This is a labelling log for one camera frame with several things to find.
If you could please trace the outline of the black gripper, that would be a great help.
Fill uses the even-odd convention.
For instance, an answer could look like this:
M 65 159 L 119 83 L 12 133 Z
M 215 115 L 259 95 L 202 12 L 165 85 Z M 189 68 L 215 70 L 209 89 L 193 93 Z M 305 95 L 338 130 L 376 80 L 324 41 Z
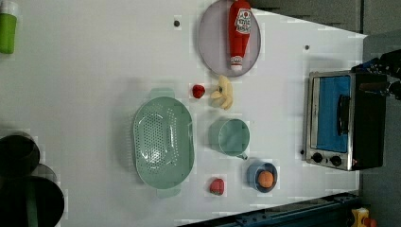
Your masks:
M 368 73 L 374 76 L 386 76 L 396 81 L 361 83 L 359 90 L 381 96 L 393 96 L 401 99 L 401 50 L 394 50 L 351 68 L 352 73 Z

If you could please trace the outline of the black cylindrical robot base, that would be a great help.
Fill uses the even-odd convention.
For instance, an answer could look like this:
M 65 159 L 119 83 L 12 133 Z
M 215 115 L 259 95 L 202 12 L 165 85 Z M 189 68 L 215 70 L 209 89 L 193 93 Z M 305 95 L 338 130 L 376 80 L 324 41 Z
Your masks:
M 64 195 L 55 173 L 40 163 L 40 150 L 28 136 L 1 139 L 1 227 L 56 227 Z

